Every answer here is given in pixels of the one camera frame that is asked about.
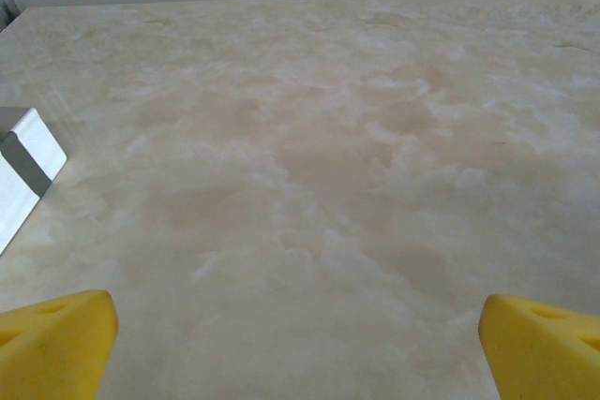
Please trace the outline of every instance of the beige marble texture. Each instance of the beige marble texture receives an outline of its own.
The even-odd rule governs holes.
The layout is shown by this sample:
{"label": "beige marble texture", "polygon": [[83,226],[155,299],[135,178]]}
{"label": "beige marble texture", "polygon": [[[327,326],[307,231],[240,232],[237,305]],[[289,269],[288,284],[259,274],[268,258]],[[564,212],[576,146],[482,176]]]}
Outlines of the beige marble texture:
{"label": "beige marble texture", "polygon": [[600,0],[28,9],[0,309],[109,290],[99,399],[497,399],[490,293],[600,315],[599,102]]}

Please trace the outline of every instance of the marble surface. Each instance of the marble surface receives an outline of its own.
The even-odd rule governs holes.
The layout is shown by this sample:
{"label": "marble surface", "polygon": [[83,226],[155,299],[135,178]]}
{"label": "marble surface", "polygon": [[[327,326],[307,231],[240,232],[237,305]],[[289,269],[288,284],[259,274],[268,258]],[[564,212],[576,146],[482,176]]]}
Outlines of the marble surface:
{"label": "marble surface", "polygon": [[33,8],[69,161],[0,309],[107,289],[99,399],[497,399],[490,293],[600,315],[600,0]]}

